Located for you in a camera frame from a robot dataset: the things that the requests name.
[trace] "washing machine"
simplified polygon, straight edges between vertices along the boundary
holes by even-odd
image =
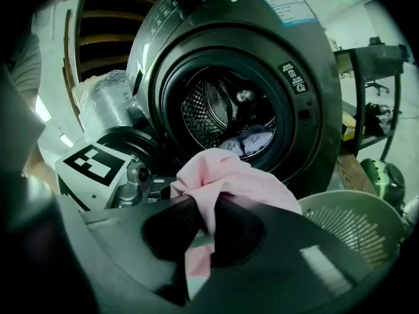
[[[342,99],[335,57],[305,0],[158,0],[126,76],[181,164],[221,147],[298,198],[327,188]]]

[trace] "pink garment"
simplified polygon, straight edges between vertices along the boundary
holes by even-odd
[[[275,176],[253,169],[231,151],[218,148],[202,151],[189,160],[177,173],[177,180],[171,184],[170,196],[192,196],[213,237],[214,207],[222,192],[302,213],[294,195]],[[212,252],[213,246],[189,249],[185,255],[187,275],[209,275]]]

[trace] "laundry basket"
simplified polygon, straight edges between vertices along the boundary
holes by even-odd
[[[299,203],[304,216],[359,252],[372,267],[397,254],[404,228],[400,216],[384,200],[340,190],[308,196]]]

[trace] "bubble wrap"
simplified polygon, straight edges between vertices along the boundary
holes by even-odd
[[[80,98],[80,122],[84,139],[96,141],[105,130],[133,126],[141,118],[125,77],[125,71],[114,70],[87,87]]]

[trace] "fluorescent light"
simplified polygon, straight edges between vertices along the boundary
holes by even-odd
[[[52,118],[50,112],[48,112],[48,109],[46,109],[44,103],[42,102],[39,96],[37,96],[35,112],[39,115],[41,120],[45,123],[47,123]]]
[[[67,145],[70,148],[74,145],[73,142],[71,142],[70,139],[67,136],[65,136],[64,134],[62,134],[60,136],[60,139],[61,139],[62,143],[64,143],[65,145]]]

